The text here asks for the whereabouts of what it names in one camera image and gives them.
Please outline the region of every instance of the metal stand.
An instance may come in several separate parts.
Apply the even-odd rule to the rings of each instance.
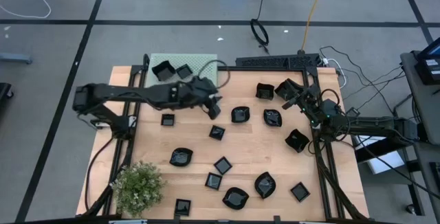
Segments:
[[[31,64],[32,59],[30,58],[29,55],[0,53],[0,62],[14,62],[14,63]]]
[[[397,108],[400,107],[401,105],[403,105],[407,100],[411,99],[412,97],[413,97],[413,94],[410,93],[401,102],[396,104],[396,106],[393,108],[393,115],[395,117],[399,117],[399,114],[397,114]],[[405,162],[405,166],[408,169],[409,177],[411,180],[414,181],[415,178],[414,178],[413,172],[420,171],[420,168],[418,166],[419,164],[418,164],[417,160],[416,161],[409,161],[408,160],[408,152],[406,152],[406,148],[402,148],[402,152],[404,154],[404,162]],[[421,203],[418,187],[413,183],[409,183],[408,189],[410,191],[412,204],[407,205],[405,210],[410,214],[415,214],[417,216],[424,216],[425,210],[424,210],[424,207]]]

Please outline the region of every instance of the wooden tabletop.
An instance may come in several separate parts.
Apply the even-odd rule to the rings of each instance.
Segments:
[[[321,89],[330,88],[340,94],[334,69],[319,68],[318,73]],[[109,84],[127,86],[129,74],[130,67],[114,67]],[[226,76],[226,72],[220,71],[219,82],[223,82]],[[143,104],[132,163],[140,160],[153,162],[161,170],[162,177],[168,184],[163,189],[163,201],[145,211],[142,217],[173,219],[176,199],[188,199],[191,200],[190,216],[182,217],[183,219],[270,221],[275,215],[279,215],[282,221],[325,220],[315,157],[307,152],[307,149],[297,153],[285,143],[285,138],[295,128],[310,139],[309,120],[300,113],[297,106],[283,110],[281,106],[284,101],[281,98],[275,97],[272,101],[255,98],[258,82],[277,87],[286,78],[299,84],[303,82],[302,75],[298,72],[231,71],[230,82],[220,89],[220,95],[223,96],[219,103],[221,114],[215,120],[210,120],[201,109],[156,111]],[[323,98],[336,101],[329,91],[324,93]],[[121,115],[124,103],[108,102],[106,106]],[[250,107],[251,116],[246,123],[233,124],[231,110],[239,106]],[[263,121],[264,109],[278,110],[283,117],[283,126],[267,126]],[[175,114],[174,126],[160,125],[163,113]],[[213,124],[226,129],[221,141],[208,137]],[[109,129],[96,133],[91,158],[110,136]],[[106,148],[93,165],[89,204],[98,198],[108,184],[115,144],[114,142]],[[368,216],[353,149],[342,143],[332,144],[340,187],[357,209]],[[194,152],[191,163],[184,168],[169,164],[171,153],[179,147],[189,148]],[[209,172],[219,174],[213,163],[223,156],[232,164],[232,168],[224,174],[218,191],[205,187]],[[254,189],[254,181],[266,171],[275,179],[276,190],[270,197],[262,200]],[[299,182],[311,193],[301,203],[290,192]],[[232,210],[221,201],[231,187],[241,188],[250,196],[242,210]],[[327,187],[332,215],[337,216],[333,191],[328,184]],[[84,211],[83,188],[77,213]],[[114,202],[111,212],[115,212]]]

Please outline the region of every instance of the green plant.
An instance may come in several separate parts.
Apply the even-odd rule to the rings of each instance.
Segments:
[[[122,170],[111,184],[115,192],[118,212],[140,217],[142,211],[160,203],[160,190],[166,182],[156,166],[140,161]]]

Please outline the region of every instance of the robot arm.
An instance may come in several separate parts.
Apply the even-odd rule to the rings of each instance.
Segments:
[[[127,139],[129,135],[129,117],[118,116],[108,109],[106,101],[143,102],[154,109],[185,109],[204,105],[210,119],[220,114],[215,97],[217,88],[211,80],[195,76],[190,82],[174,82],[154,85],[148,88],[117,87],[107,84],[88,84],[77,87],[73,110],[79,115],[92,114],[97,120],[92,123],[104,122],[110,125],[117,138]]]
[[[276,93],[287,101],[283,105],[283,109],[288,109],[295,104],[298,105],[301,113],[307,116],[311,126],[317,131],[318,138],[326,142],[335,141],[336,137],[342,134],[382,136],[387,137],[388,141],[392,143],[404,146],[411,145],[418,140],[417,126],[410,120],[395,117],[349,117],[341,110],[339,103],[330,99],[322,101],[322,93],[317,85],[305,88],[286,79],[276,89]],[[336,92],[334,93],[339,101],[339,96]],[[331,176],[320,150],[315,149],[315,153],[318,170],[329,182],[347,212],[354,220],[367,221],[368,219],[356,209],[337,181]]]

